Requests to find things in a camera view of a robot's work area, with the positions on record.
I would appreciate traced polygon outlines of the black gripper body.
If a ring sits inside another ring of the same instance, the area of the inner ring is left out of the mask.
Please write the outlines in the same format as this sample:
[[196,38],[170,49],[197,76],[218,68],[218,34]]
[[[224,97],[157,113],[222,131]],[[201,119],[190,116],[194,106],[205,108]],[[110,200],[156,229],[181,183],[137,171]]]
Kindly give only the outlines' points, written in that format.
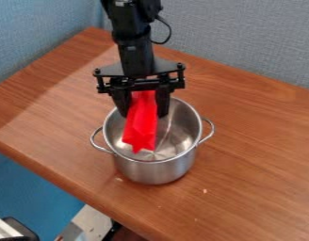
[[185,87],[185,64],[156,57],[152,44],[120,45],[118,53],[118,62],[93,71],[98,93]]

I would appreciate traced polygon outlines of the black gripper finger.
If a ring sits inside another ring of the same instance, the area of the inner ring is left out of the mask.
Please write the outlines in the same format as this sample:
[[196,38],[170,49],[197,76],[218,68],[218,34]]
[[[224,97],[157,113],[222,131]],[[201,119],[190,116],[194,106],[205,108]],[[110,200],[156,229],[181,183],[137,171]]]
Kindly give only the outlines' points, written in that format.
[[121,116],[125,118],[128,115],[128,110],[129,110],[130,100],[132,100],[130,91],[125,89],[114,89],[112,91],[112,99],[120,111]]
[[162,118],[168,114],[169,108],[169,91],[166,88],[156,90],[157,115]]

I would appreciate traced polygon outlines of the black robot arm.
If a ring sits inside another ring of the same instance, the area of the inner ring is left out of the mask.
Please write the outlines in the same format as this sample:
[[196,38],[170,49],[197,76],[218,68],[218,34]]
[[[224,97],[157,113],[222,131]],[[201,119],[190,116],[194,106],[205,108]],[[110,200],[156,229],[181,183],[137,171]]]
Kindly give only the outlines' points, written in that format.
[[168,114],[169,94],[185,87],[181,62],[154,57],[150,24],[158,20],[169,28],[160,16],[161,0],[100,0],[112,23],[112,39],[117,44],[120,62],[96,68],[98,93],[106,93],[124,117],[132,106],[132,93],[153,90],[157,116]]

